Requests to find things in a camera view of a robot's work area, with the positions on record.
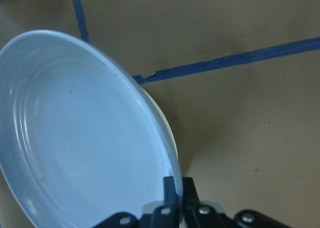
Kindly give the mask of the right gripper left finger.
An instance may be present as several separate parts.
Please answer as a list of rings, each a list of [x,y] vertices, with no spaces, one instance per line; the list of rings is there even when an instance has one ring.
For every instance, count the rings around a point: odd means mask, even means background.
[[[96,228],[178,228],[181,209],[173,177],[163,178],[163,204],[140,219],[126,212],[115,213],[97,224]]]

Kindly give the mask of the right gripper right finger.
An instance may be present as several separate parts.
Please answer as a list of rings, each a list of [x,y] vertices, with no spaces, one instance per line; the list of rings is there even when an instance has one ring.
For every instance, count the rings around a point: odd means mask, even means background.
[[[183,177],[182,208],[185,224],[188,228],[287,228],[254,210],[242,210],[233,218],[228,217],[218,206],[199,200],[194,181]]]

